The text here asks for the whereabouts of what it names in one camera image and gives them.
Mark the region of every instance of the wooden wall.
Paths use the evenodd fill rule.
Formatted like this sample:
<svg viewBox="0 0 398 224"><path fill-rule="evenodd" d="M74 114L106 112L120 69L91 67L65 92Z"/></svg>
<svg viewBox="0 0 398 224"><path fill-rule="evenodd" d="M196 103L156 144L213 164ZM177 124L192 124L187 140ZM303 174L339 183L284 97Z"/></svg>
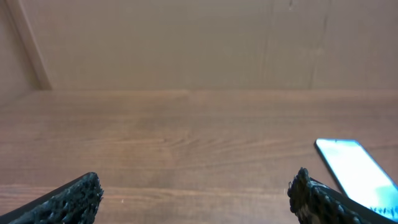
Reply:
<svg viewBox="0 0 398 224"><path fill-rule="evenodd" d="M396 0L10 0L54 90L397 88Z"/></svg>
<svg viewBox="0 0 398 224"><path fill-rule="evenodd" d="M22 42L7 5L0 1L0 106L37 88Z"/></svg>

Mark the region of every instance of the phone screen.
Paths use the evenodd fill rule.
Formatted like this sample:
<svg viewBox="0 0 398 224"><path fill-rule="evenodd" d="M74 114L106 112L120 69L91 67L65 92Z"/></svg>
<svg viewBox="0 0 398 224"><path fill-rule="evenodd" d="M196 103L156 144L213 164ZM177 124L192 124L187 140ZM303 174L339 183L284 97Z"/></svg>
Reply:
<svg viewBox="0 0 398 224"><path fill-rule="evenodd" d="M398 221L398 188L359 142L317 139L315 144L350 199Z"/></svg>

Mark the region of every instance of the black textured pad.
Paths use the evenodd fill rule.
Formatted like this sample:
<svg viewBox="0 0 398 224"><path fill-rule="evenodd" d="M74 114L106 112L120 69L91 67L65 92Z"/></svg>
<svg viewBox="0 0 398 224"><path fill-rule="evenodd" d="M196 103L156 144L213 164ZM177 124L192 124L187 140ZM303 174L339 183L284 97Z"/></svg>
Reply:
<svg viewBox="0 0 398 224"><path fill-rule="evenodd" d="M0 224L92 224L103 190L94 172L0 217Z"/></svg>
<svg viewBox="0 0 398 224"><path fill-rule="evenodd" d="M306 168L289 183L287 195L301 224L396 224L310 178Z"/></svg>

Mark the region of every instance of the wooden panel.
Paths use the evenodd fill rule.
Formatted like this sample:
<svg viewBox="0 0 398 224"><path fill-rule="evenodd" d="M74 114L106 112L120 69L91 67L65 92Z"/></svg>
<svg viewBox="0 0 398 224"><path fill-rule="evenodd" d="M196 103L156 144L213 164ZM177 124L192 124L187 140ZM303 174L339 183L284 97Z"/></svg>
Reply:
<svg viewBox="0 0 398 224"><path fill-rule="evenodd" d="M398 87L398 2L332 1L314 88Z"/></svg>
<svg viewBox="0 0 398 224"><path fill-rule="evenodd" d="M270 1L29 0L21 6L55 90L263 86Z"/></svg>
<svg viewBox="0 0 398 224"><path fill-rule="evenodd" d="M275 1L265 49L266 87L310 88L328 8L328 1Z"/></svg>
<svg viewBox="0 0 398 224"><path fill-rule="evenodd" d="M3 105L33 90L37 84L4 1L0 1L0 49L0 105Z"/></svg>
<svg viewBox="0 0 398 224"><path fill-rule="evenodd" d="M51 90L51 85L45 71L43 58L37 48L35 37L25 17L25 12L20 0L2 0L6 2L20 38L22 39L25 53L28 55L32 68L39 80L40 89Z"/></svg>
<svg viewBox="0 0 398 224"><path fill-rule="evenodd" d="M359 140L398 181L398 91L41 91L0 110L0 213L80 174L103 188L96 223L298 223L313 148Z"/></svg>

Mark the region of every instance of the wooden table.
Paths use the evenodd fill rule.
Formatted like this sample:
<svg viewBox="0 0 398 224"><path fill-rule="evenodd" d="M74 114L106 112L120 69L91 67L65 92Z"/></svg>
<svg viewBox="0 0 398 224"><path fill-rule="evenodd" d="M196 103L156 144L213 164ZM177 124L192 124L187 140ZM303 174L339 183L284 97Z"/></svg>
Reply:
<svg viewBox="0 0 398 224"><path fill-rule="evenodd" d="M357 139L398 181L398 91L38 91L0 108L0 213L95 171L96 223L298 223L316 138Z"/></svg>

